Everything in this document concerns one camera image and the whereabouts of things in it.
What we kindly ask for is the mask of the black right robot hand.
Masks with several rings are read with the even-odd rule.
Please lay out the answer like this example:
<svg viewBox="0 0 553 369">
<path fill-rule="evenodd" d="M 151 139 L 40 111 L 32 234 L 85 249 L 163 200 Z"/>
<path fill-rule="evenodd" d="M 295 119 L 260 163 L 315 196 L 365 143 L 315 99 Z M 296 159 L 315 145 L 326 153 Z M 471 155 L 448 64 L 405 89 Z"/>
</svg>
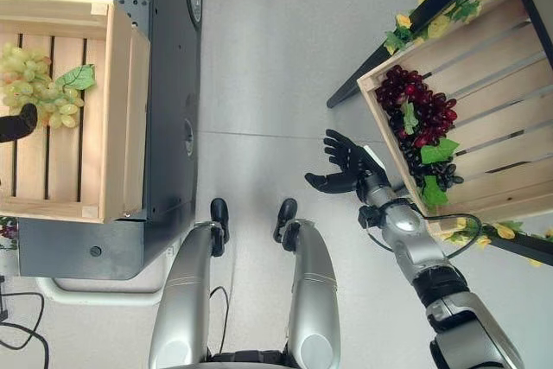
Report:
<svg viewBox="0 0 553 369">
<path fill-rule="evenodd" d="M 305 174 L 304 178 L 314 189 L 325 194 L 343 194 L 357 191 L 366 178 L 375 180 L 376 186 L 391 184 L 385 170 L 363 147 L 338 131 L 327 129 L 323 139 L 324 152 L 340 171 L 329 175 Z"/>
</svg>

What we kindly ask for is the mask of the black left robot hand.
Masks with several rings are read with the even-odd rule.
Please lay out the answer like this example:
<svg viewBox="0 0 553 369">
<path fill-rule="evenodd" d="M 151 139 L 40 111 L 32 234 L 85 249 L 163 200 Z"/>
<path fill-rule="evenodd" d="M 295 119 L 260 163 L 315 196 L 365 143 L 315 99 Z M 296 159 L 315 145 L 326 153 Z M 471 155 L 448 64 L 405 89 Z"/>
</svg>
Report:
<svg viewBox="0 0 553 369">
<path fill-rule="evenodd" d="M 16 115 L 0 118 L 0 142 L 13 142 L 30 135 L 36 128 L 38 111 L 35 105 L 27 103 Z"/>
</svg>

